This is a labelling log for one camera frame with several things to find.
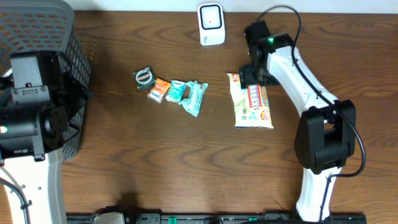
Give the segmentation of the large yellow snack bag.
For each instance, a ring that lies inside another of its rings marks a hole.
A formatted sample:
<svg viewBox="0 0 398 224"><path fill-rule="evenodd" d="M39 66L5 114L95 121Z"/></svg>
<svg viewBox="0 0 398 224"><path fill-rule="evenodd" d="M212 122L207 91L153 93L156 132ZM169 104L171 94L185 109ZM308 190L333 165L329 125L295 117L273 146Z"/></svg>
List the large yellow snack bag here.
<svg viewBox="0 0 398 224"><path fill-rule="evenodd" d="M228 73L227 76L234 104L235 127L273 129L266 87L255 84L241 88L238 73Z"/></svg>

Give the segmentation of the black round-logo snack packet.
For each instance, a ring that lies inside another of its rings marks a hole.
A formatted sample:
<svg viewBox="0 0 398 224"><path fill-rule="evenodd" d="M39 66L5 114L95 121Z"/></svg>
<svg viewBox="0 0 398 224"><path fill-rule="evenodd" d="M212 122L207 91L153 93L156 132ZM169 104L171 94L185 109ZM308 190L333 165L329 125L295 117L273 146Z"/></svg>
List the black round-logo snack packet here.
<svg viewBox="0 0 398 224"><path fill-rule="evenodd" d="M139 90L145 90L155 84L156 77L150 66L137 70L132 75Z"/></svg>

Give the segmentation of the teal candy packet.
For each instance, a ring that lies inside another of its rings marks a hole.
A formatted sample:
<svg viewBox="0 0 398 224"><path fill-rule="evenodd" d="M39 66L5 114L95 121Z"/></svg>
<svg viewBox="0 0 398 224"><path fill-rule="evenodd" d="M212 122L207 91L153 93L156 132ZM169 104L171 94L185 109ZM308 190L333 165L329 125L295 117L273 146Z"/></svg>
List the teal candy packet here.
<svg viewBox="0 0 398 224"><path fill-rule="evenodd" d="M168 102L179 103L182 100L186 83L179 80L172 80L170 89L165 97Z"/></svg>

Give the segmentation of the orange candy packet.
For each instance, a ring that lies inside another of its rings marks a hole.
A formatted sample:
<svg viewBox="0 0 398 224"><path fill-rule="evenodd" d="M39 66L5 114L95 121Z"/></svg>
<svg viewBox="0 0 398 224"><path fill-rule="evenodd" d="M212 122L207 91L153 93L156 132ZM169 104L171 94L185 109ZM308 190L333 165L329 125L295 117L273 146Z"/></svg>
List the orange candy packet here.
<svg viewBox="0 0 398 224"><path fill-rule="evenodd" d="M168 81L156 78L155 85L147 94L147 97L158 103L161 103L169 88L170 83Z"/></svg>

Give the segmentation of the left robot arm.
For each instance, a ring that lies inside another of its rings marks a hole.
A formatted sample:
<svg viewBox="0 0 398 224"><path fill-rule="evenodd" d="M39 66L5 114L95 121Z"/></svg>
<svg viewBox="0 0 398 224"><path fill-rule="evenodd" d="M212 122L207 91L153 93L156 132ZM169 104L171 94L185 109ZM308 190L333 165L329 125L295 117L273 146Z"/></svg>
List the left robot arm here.
<svg viewBox="0 0 398 224"><path fill-rule="evenodd" d="M72 122L91 98L73 76L62 51L11 55L11 74L2 91L1 183L14 223L66 223L62 192L64 145L77 137Z"/></svg>

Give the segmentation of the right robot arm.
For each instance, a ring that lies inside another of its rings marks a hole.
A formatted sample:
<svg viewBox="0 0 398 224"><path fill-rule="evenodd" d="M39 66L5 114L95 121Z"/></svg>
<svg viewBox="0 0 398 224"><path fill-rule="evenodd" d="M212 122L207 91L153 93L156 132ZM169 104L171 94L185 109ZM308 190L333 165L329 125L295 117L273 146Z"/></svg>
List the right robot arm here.
<svg viewBox="0 0 398 224"><path fill-rule="evenodd" d="M336 176L354 154L356 108L315 78L290 35L272 35L264 21L256 21L244 36L252 63L239 69L241 86L281 85L293 102L300 116L294 150L303 166L296 211L305 222L325 221Z"/></svg>

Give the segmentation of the light green snack packet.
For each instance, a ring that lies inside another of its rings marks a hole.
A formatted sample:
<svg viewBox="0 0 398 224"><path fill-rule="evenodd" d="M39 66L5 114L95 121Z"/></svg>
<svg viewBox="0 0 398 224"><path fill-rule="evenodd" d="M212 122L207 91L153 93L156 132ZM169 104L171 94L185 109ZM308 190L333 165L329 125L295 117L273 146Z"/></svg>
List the light green snack packet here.
<svg viewBox="0 0 398 224"><path fill-rule="evenodd" d="M201 103L205 91L208 88L208 84L189 81L186 83L186 87L189 87L190 89L189 95L187 98L182 99L178 104L182 105L185 111L194 117L197 117L200 112Z"/></svg>

